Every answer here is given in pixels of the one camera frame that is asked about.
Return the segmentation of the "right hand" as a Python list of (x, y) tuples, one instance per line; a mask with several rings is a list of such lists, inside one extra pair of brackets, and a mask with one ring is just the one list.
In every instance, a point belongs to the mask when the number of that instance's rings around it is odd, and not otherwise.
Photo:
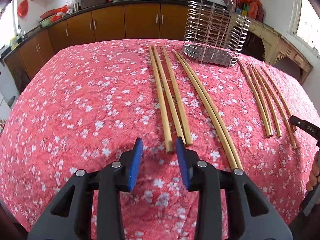
[(319, 183), (319, 151), (316, 152), (314, 161), (312, 163), (312, 168), (309, 175), (309, 181), (306, 184), (306, 190), (312, 191), (313, 188)]

